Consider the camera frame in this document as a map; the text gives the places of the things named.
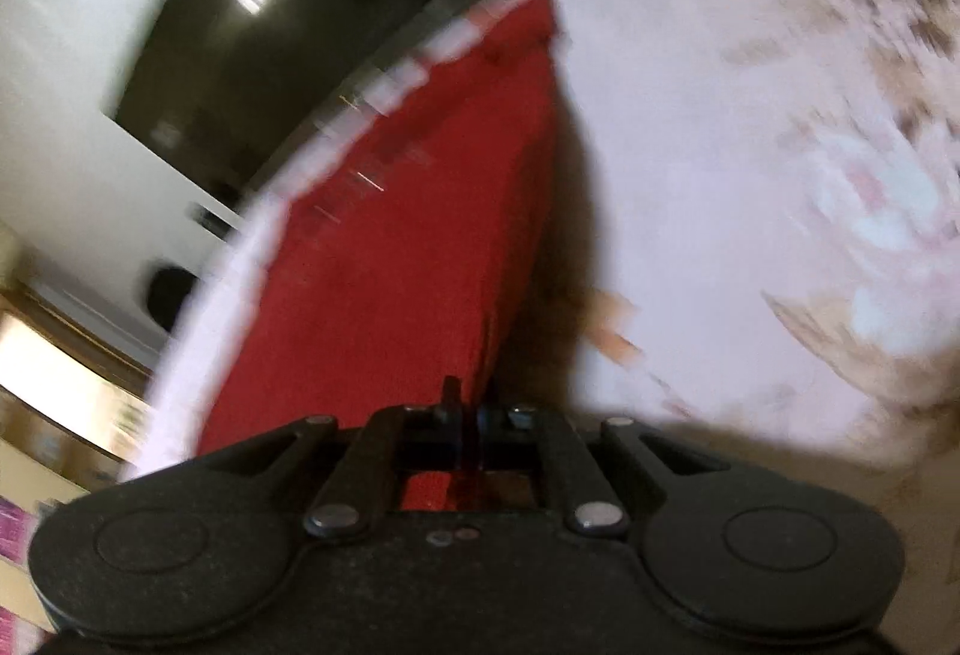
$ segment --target red cushion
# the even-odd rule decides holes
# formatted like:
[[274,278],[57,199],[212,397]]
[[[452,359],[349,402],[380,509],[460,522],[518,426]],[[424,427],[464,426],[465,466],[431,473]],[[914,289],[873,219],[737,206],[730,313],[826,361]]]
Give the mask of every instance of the red cushion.
[[548,211],[555,28],[550,0],[517,6],[293,204],[201,452],[305,415],[356,426],[433,403],[447,375],[481,396]]

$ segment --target metal rivet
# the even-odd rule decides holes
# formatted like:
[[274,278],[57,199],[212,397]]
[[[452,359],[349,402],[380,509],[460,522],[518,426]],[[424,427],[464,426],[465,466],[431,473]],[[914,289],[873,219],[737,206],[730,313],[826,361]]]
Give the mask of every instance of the metal rivet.
[[577,524],[584,530],[593,530],[598,527],[610,527],[623,519],[623,509],[607,503],[604,500],[594,500],[578,506],[573,513]]
[[311,512],[310,519],[320,535],[334,536],[358,524],[360,513],[346,503],[328,503]]
[[448,530],[435,530],[427,534],[426,540],[434,546],[449,546],[453,543],[453,533]]

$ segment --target pink label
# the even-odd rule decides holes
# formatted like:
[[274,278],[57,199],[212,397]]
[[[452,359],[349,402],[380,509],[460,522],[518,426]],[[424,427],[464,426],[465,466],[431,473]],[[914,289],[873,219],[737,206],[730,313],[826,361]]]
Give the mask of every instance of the pink label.
[[0,498],[0,557],[22,565],[35,529],[35,518],[19,506]]
[[6,609],[0,608],[0,655],[13,655],[13,632],[16,629],[16,617]]

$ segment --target bed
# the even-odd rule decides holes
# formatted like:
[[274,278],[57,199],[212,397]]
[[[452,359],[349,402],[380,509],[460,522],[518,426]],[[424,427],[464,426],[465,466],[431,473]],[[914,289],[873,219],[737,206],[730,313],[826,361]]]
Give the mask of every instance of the bed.
[[[517,1],[421,48],[453,57]],[[960,647],[960,0],[555,0],[555,213],[498,378],[876,506],[883,630]],[[189,457],[292,199],[422,82],[361,90],[248,206],[149,394],[134,473]]]

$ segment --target white wall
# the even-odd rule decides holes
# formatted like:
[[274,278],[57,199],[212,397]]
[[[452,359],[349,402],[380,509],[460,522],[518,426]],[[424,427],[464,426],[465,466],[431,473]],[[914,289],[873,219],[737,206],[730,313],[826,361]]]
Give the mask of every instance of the white wall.
[[203,191],[101,113],[163,0],[0,0],[0,219],[151,333],[147,263],[200,268]]

